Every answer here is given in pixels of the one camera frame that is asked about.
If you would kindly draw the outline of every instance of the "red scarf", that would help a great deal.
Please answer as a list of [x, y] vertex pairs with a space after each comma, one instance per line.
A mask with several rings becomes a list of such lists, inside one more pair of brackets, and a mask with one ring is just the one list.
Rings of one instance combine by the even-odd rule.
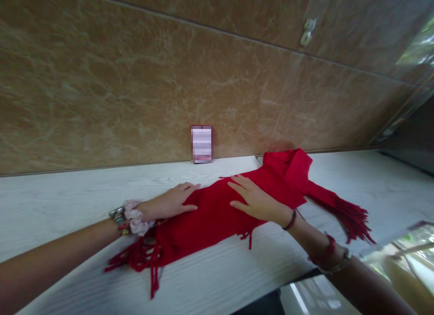
[[[347, 243], [357, 237], [375, 243], [366, 226], [368, 212], [311, 182], [308, 179], [311, 163], [312, 159], [301, 149], [265, 153], [261, 168], [242, 175], [293, 210], [306, 202], [303, 196], [308, 196], [341, 221], [346, 228]], [[151, 229], [145, 237], [140, 237], [113, 257], [105, 271], [124, 264], [129, 264], [138, 272], [149, 267], [153, 298], [159, 287], [158, 267], [215, 245], [235, 234], [241, 235], [241, 239], [249, 237], [251, 249], [252, 231], [265, 221], [255, 219], [229, 205], [233, 200], [242, 203], [245, 201], [228, 186], [228, 181], [230, 178], [223, 178], [209, 187], [193, 192], [184, 204], [197, 205], [197, 211], [183, 213]], [[153, 237], [155, 242], [147, 243], [149, 237]]]

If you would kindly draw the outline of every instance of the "left hand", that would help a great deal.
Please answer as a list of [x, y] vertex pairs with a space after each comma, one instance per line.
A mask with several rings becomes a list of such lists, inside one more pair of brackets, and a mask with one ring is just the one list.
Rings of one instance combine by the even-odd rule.
[[137, 209], [143, 213], [142, 221], [167, 219], [184, 212], [197, 210], [196, 205], [182, 205], [185, 200], [200, 187], [200, 184], [193, 185], [185, 182], [178, 184], [152, 200], [142, 202]]

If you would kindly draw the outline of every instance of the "white wood grain tabletop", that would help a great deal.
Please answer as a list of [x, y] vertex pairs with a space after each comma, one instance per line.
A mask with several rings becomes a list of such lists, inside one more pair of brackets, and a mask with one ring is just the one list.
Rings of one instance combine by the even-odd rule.
[[[379, 246], [405, 234], [419, 221], [434, 220], [434, 179], [378, 151], [316, 153], [309, 179], [369, 212], [371, 236]], [[308, 201], [298, 208], [303, 217], [345, 245], [336, 218]], [[348, 246], [363, 255], [376, 247], [357, 240]]]
[[[251, 156], [0, 178], [0, 261], [105, 219], [125, 199], [150, 199], [184, 181], [208, 186], [259, 166]], [[132, 242], [111, 244], [20, 314], [229, 314], [313, 269], [295, 241], [268, 223], [254, 230], [252, 250], [230, 237], [164, 267], [150, 300], [149, 270], [102, 272]]]

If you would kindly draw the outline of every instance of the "metal bangle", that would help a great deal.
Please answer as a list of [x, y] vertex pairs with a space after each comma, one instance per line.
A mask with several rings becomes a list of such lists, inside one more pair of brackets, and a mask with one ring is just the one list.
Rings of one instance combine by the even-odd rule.
[[108, 213], [108, 216], [118, 224], [118, 229], [121, 232], [121, 236], [126, 236], [130, 234], [130, 229], [128, 224], [125, 223], [125, 207], [120, 206]]
[[323, 274], [335, 274], [336, 272], [342, 271], [345, 267], [348, 266], [349, 262], [351, 261], [351, 258], [353, 257], [353, 255], [351, 254], [351, 251], [348, 248], [345, 248], [345, 252], [344, 252], [344, 259], [336, 266], [328, 269], [328, 270], [323, 270], [320, 267], [319, 270], [321, 271], [321, 273]]

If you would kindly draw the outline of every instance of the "wrist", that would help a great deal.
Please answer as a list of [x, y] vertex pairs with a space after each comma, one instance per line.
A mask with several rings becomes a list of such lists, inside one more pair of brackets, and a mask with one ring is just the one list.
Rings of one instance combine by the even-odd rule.
[[282, 204], [282, 212], [280, 213], [279, 217], [274, 221], [282, 228], [285, 228], [292, 220], [292, 217], [294, 216], [294, 210], [290, 209], [286, 205]]
[[142, 222], [155, 221], [156, 217], [152, 213], [152, 208], [148, 201], [141, 202], [137, 205], [137, 209], [143, 214]]

